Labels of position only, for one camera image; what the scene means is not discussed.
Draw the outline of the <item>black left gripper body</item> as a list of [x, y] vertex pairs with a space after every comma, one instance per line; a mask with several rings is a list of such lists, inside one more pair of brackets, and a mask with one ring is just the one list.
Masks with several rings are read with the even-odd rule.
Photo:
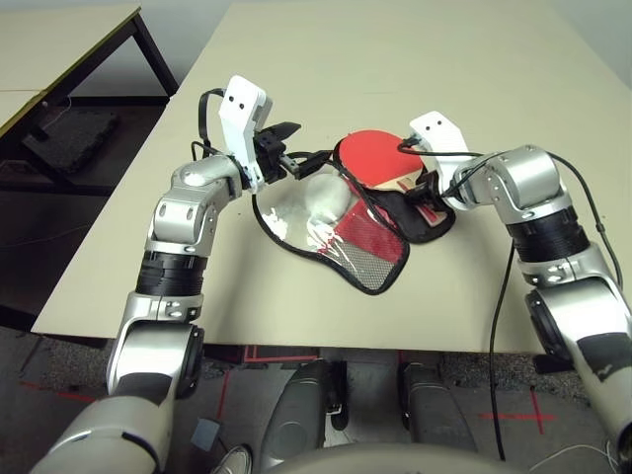
[[293, 165], [285, 153], [285, 144], [270, 142], [268, 128], [255, 133], [254, 145], [257, 164], [260, 167], [263, 179], [266, 184], [272, 184], [285, 178], [287, 173], [290, 173]]

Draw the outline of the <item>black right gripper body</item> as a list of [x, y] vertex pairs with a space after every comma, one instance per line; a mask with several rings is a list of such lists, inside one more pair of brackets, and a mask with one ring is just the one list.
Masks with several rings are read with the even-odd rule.
[[425, 200], [441, 200], [438, 171], [425, 172], [418, 178], [418, 188]]

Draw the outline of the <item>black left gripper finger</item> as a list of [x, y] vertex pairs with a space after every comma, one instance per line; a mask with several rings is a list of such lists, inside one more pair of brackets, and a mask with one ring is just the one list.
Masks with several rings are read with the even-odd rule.
[[271, 143], [284, 143], [293, 134], [295, 134], [301, 125], [291, 121], [283, 121], [268, 128]]
[[293, 165], [290, 173], [295, 179], [304, 179], [319, 171], [330, 160], [333, 154], [333, 150], [290, 152], [287, 154], [287, 157]]

